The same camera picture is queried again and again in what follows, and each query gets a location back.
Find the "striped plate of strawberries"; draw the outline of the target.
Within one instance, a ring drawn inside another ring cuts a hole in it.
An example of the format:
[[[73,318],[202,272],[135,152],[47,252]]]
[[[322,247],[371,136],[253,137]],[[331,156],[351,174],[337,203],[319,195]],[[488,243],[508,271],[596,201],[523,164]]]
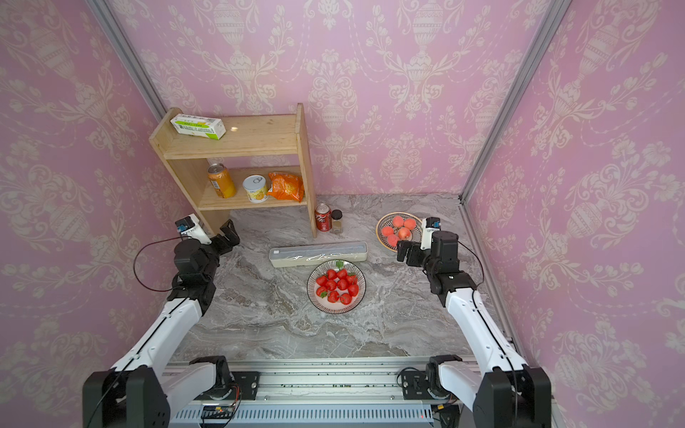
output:
[[[310,273],[307,295],[310,302],[328,314],[344,314],[356,309],[367,291],[360,268],[349,261],[329,260]]]

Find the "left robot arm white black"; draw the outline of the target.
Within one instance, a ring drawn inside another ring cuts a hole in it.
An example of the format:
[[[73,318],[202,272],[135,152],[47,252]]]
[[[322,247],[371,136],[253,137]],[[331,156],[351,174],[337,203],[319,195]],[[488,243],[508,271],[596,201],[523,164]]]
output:
[[[178,221],[174,249],[177,273],[166,290],[159,317],[110,369],[94,372],[82,388],[85,427],[167,427],[194,399],[242,399],[242,391],[223,356],[192,360],[176,376],[163,375],[190,329],[206,314],[222,255],[240,243],[233,221],[208,237],[193,216]]]

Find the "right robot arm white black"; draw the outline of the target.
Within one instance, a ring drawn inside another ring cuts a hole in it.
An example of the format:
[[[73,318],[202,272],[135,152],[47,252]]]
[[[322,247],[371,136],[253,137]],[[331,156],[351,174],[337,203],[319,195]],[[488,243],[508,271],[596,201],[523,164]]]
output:
[[[453,395],[471,413],[477,427],[550,427],[551,381],[531,366],[497,328],[479,287],[460,267],[460,240],[436,230],[431,242],[401,241],[397,259],[425,273],[432,294],[455,319],[467,339],[477,372],[456,356],[435,356],[426,366],[430,392]]]

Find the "beige plastic wrap dispenser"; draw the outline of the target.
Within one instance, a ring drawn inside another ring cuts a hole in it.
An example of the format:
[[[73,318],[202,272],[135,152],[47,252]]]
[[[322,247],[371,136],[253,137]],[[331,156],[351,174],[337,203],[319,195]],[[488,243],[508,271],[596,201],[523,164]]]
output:
[[[330,260],[361,262],[367,259],[369,249],[364,242],[341,242],[273,248],[269,261],[274,268],[317,266]]]

